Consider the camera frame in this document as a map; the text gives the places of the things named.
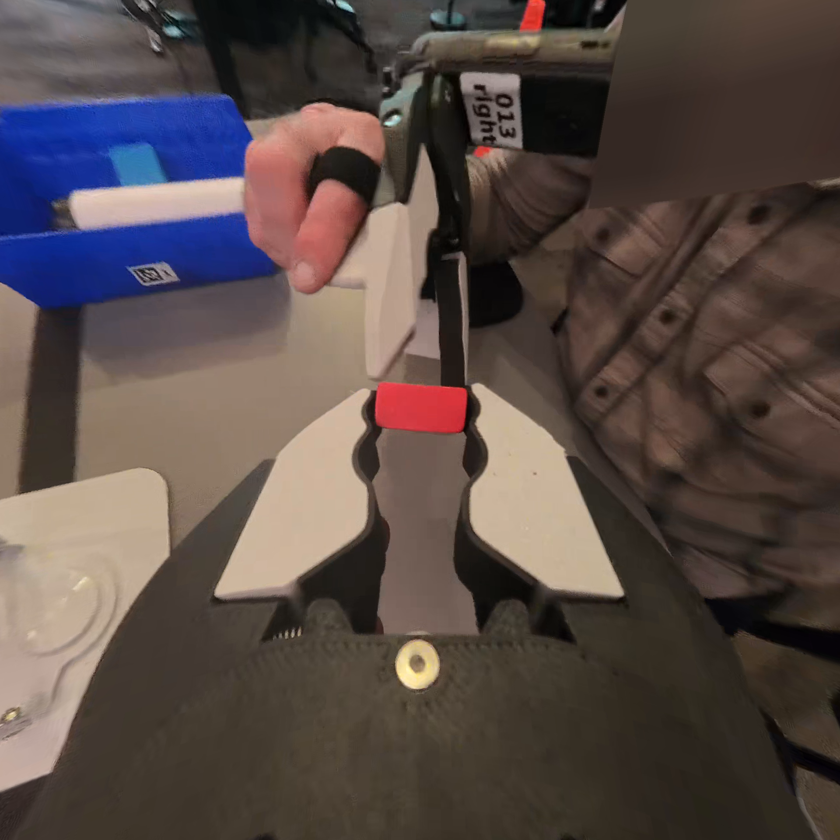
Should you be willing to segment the blue plastic bin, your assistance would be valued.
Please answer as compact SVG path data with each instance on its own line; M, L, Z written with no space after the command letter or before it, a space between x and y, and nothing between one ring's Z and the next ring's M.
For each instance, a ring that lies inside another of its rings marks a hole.
M159 224L55 227L54 204L122 187L113 152L154 154L164 185L244 173L250 134L222 94L2 107L2 284L44 309L264 277L241 212Z

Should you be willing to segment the blue whiteboard eraser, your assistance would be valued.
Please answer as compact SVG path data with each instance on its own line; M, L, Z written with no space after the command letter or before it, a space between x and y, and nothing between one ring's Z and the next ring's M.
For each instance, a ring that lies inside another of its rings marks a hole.
M123 143L108 150L120 187L155 186L168 182L161 160L148 143Z

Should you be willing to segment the white squeeze bottle black cap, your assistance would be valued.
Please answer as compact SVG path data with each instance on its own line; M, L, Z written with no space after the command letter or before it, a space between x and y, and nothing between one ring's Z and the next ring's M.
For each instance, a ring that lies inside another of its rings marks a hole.
M76 190L52 203L56 230L99 230L241 214L245 180L226 177Z

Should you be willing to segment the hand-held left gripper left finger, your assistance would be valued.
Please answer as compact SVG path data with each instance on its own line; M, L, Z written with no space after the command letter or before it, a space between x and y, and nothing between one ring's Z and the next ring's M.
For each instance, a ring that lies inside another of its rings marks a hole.
M359 390L277 455L216 585L220 601L329 598L380 588L386 538L375 501L375 393Z

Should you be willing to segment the long red rectangular bar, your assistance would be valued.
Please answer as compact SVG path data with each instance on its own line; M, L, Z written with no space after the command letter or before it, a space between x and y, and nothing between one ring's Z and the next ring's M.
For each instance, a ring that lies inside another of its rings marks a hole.
M375 393L378 427L423 434L460 434L469 392L464 387L383 382Z

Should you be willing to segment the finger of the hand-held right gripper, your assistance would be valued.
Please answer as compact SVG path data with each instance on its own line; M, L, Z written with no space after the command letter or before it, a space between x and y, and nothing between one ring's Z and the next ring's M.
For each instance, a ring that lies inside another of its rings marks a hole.
M380 381L411 337L427 276L427 244L438 224L434 170L418 159L407 203L393 202L368 216L364 256L365 365Z
M469 346L467 260L462 252L440 257L436 265L440 383L466 387Z

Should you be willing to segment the person's right hand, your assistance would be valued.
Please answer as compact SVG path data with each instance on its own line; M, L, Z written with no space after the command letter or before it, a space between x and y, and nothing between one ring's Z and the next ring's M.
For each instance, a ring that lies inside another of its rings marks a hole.
M321 182L308 197L313 162L338 147L380 166L385 141L379 119L316 102L278 119L245 157L250 239L287 273L295 291L306 294L331 281L370 212L358 193L334 180Z

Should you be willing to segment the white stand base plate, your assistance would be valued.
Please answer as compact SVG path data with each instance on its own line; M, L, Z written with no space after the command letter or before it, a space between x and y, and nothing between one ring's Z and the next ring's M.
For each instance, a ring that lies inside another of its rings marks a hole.
M150 469L1 503L1 790L47 776L131 605L171 550Z

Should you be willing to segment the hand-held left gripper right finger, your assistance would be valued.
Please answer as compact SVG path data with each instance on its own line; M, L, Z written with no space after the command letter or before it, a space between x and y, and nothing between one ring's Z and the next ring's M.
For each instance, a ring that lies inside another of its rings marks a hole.
M564 447L482 384L465 430L467 534L553 595L619 602L624 589Z

